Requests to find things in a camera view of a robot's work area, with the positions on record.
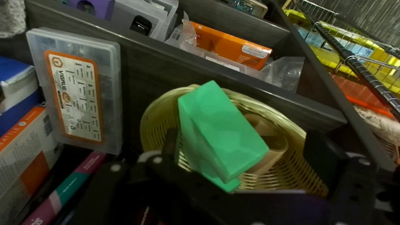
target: label sticker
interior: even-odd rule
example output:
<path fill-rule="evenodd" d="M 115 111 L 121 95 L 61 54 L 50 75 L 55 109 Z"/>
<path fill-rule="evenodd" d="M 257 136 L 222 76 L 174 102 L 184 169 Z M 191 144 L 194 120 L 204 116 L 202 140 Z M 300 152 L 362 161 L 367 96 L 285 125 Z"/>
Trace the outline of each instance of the label sticker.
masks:
<path fill-rule="evenodd" d="M 224 62 L 224 61 L 220 61 L 220 60 L 217 60 L 217 59 L 214 59 L 214 57 L 210 57 L 210 56 L 205 56 L 205 59 L 209 60 L 209 61 L 212 61 L 212 62 L 215 62 L 215 64 L 222 65 L 222 66 L 225 66 L 225 67 L 229 67 L 229 69 L 231 69 L 231 70 L 240 71 L 240 67 L 234 66 L 234 65 L 230 65 L 230 64 Z"/>
<path fill-rule="evenodd" d="M 265 59 L 266 56 L 269 56 L 272 50 L 261 46 L 261 45 L 255 45 L 255 44 L 250 44 L 250 42 L 245 42 L 241 47 L 241 51 L 245 54 L 249 54 L 251 56 L 259 57 L 259 59 Z"/>
<path fill-rule="evenodd" d="M 46 51 L 47 67 L 66 135 L 101 141 L 99 76 L 91 60 Z"/>

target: purple item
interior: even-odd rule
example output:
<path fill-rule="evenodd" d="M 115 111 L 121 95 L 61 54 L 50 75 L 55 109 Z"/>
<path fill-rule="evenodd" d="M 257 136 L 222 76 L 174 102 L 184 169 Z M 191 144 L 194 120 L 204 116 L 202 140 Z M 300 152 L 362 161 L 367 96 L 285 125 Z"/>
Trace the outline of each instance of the purple item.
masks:
<path fill-rule="evenodd" d="M 92 14 L 102 20 L 110 20 L 115 0 L 69 0 L 67 5 Z"/>

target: cardboard box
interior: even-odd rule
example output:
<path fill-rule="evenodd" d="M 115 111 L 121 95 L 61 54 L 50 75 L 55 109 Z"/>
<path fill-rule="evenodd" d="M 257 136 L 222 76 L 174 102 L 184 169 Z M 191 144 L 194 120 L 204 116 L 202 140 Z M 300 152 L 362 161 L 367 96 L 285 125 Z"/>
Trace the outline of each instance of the cardboard box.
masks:
<path fill-rule="evenodd" d="M 49 115 L 31 109 L 0 137 L 0 224 L 10 224 L 56 162 L 57 151 Z"/>
<path fill-rule="evenodd" d="M 191 22 L 196 30 L 197 46 L 217 55 L 240 62 L 249 67 L 261 70 L 272 49 L 250 42 L 230 34 Z"/>

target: stack of boxes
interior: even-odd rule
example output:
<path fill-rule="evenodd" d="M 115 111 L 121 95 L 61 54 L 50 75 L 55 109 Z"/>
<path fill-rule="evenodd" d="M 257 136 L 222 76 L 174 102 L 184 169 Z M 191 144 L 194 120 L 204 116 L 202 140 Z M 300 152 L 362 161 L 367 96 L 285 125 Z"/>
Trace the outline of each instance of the stack of boxes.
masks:
<path fill-rule="evenodd" d="M 35 69 L 0 57 L 0 90 L 0 224 L 12 224 L 60 152 Z"/>

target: wicker basket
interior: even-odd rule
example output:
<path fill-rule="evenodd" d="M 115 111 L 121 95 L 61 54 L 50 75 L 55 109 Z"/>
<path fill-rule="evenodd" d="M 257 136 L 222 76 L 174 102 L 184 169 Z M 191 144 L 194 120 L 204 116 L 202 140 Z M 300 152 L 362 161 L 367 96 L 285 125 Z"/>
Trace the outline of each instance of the wicker basket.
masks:
<path fill-rule="evenodd" d="M 140 124 L 141 144 L 145 151 L 161 149 L 166 131 L 171 127 L 179 127 L 177 99 L 196 87 L 197 85 L 174 89 L 151 102 Z M 281 112 L 257 100 L 226 89 L 224 89 L 224 91 L 240 111 L 257 114 L 274 121 L 276 126 L 284 130 L 289 140 L 289 150 L 285 155 L 264 175 L 244 174 L 241 176 L 240 189 L 302 189 L 312 195 L 326 196 L 329 192 L 326 185 L 302 157 L 305 131 Z M 181 152 L 179 152 L 177 164 L 186 170 L 190 169 Z"/>

